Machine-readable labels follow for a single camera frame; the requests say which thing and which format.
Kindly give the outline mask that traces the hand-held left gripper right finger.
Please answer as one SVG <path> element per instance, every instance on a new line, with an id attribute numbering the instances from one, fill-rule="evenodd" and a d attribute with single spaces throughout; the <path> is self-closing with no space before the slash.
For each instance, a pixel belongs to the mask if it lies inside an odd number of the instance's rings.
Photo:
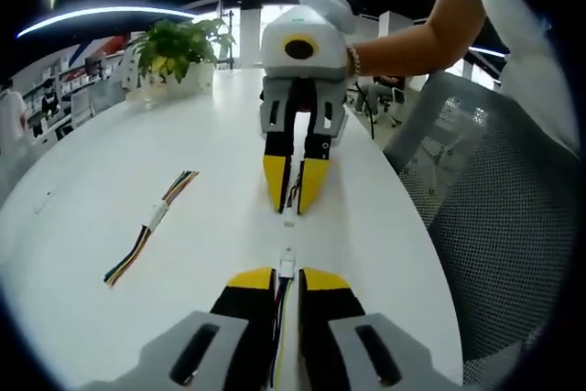
<path id="1" fill-rule="evenodd" d="M 458 390 L 429 349 L 381 313 L 366 313 L 342 277 L 299 270 L 298 346 L 313 390 Z"/>

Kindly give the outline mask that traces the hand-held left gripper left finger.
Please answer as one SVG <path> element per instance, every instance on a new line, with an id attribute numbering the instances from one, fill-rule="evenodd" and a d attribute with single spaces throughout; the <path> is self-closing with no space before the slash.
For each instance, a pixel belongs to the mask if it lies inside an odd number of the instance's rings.
<path id="1" fill-rule="evenodd" d="M 276 270 L 234 276 L 209 311 L 195 310 L 140 352 L 113 381 L 84 390 L 262 390 L 272 362 Z"/>

